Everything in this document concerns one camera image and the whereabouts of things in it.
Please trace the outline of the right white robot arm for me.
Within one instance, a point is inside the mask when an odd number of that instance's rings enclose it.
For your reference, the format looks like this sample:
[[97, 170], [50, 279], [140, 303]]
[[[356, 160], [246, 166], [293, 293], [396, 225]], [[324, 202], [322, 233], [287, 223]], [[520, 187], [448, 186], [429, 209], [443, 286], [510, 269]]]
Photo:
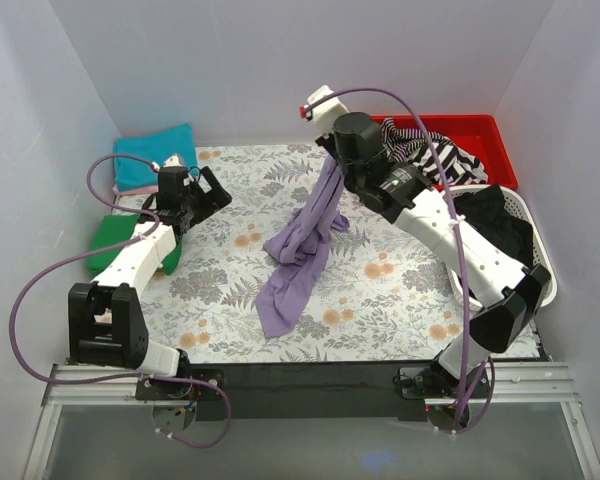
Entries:
[[335, 158], [346, 189], [435, 253], [481, 303], [470, 319], [469, 338], [455, 338], [421, 374], [440, 395], [459, 395], [469, 384], [468, 373], [489, 355], [505, 352], [537, 313], [549, 271], [527, 267], [467, 222], [452, 219], [445, 197], [424, 175], [390, 161], [370, 115], [335, 113], [312, 121], [320, 133], [317, 143]]

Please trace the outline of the lilac purple t shirt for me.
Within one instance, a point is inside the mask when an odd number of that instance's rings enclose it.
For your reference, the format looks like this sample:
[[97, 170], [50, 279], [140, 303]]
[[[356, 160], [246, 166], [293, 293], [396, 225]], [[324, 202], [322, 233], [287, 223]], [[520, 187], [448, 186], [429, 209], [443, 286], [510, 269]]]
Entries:
[[349, 228], [349, 220], [339, 212], [343, 190], [340, 168], [328, 156], [305, 205], [264, 243], [264, 250], [277, 262], [255, 300], [266, 338], [284, 336], [295, 328], [326, 266], [332, 232]]

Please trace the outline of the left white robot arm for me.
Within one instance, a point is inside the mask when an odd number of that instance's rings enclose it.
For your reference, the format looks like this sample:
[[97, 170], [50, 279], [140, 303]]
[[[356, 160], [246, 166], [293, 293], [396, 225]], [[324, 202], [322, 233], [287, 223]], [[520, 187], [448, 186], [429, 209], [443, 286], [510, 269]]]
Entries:
[[179, 366], [177, 349], [150, 338], [141, 296], [182, 237], [231, 201], [208, 167], [195, 176], [184, 166], [161, 168], [158, 192], [139, 213], [133, 243], [91, 283], [77, 283], [69, 291], [71, 360], [157, 375], [158, 387], [168, 398], [185, 398], [193, 377]]

